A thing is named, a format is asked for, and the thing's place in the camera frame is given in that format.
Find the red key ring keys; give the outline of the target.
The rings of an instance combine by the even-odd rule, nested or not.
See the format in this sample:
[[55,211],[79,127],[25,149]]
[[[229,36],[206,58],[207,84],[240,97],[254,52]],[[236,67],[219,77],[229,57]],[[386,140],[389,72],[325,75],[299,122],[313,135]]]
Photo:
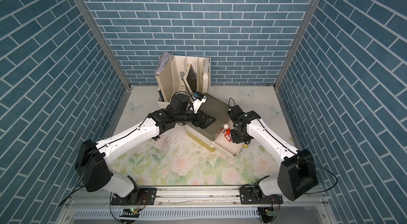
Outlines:
[[228,142],[232,142],[231,130],[226,129],[224,133],[224,137]]

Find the white drawer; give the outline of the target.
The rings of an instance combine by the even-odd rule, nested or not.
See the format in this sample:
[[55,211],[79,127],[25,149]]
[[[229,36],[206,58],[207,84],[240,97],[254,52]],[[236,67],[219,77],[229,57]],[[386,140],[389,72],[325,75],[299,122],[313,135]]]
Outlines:
[[243,148],[244,143],[233,143],[231,136],[225,136],[227,129],[221,126],[215,133],[215,140],[211,143],[211,147],[225,154],[229,158],[236,158],[238,153]]

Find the olive drawer cabinet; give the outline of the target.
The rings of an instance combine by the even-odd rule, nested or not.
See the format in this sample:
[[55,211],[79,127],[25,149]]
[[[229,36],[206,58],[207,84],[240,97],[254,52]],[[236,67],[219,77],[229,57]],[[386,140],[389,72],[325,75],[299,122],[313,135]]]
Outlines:
[[213,153],[219,148],[220,138],[224,138],[224,125],[231,125],[228,115],[229,106],[221,100],[204,94],[206,100],[201,104],[197,114],[201,115],[198,122],[187,123],[187,135],[195,142]]

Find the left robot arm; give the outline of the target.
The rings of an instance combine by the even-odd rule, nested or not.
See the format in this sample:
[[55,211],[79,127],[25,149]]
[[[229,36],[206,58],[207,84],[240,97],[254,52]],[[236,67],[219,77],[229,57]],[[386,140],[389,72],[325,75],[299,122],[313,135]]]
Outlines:
[[139,186],[132,177],[111,170],[111,163],[146,140],[158,140],[161,134],[173,129],[176,124],[191,123],[201,129],[209,127],[215,122],[215,118],[200,109],[207,99],[201,93],[192,96],[176,93],[167,107],[149,113],[135,126],[98,142],[83,142],[75,169],[86,190],[108,191],[134,203],[140,194]]

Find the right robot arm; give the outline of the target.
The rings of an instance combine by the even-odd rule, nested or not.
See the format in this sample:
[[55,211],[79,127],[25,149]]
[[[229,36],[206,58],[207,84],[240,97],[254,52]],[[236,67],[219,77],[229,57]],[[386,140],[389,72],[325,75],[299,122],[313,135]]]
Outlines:
[[282,194],[295,201],[318,184],[313,156],[308,150],[298,150],[283,140],[254,111],[245,113],[235,105],[227,113],[233,123],[232,142],[249,143],[255,139],[278,164],[277,176],[268,176],[255,183],[262,196]]

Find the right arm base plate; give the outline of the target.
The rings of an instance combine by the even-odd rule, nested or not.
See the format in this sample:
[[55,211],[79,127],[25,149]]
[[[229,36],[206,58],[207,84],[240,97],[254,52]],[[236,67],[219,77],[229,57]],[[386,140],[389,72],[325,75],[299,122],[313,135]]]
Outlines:
[[240,187],[240,201],[242,205],[281,205],[283,198],[280,194],[265,195],[258,186],[244,185]]

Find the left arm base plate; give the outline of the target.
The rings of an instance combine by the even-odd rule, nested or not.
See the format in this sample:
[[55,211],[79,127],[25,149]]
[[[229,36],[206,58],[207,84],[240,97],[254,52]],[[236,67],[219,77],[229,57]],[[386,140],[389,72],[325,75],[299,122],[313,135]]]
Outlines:
[[136,188],[128,196],[122,198],[113,194],[112,206],[152,206],[155,202],[157,188]]

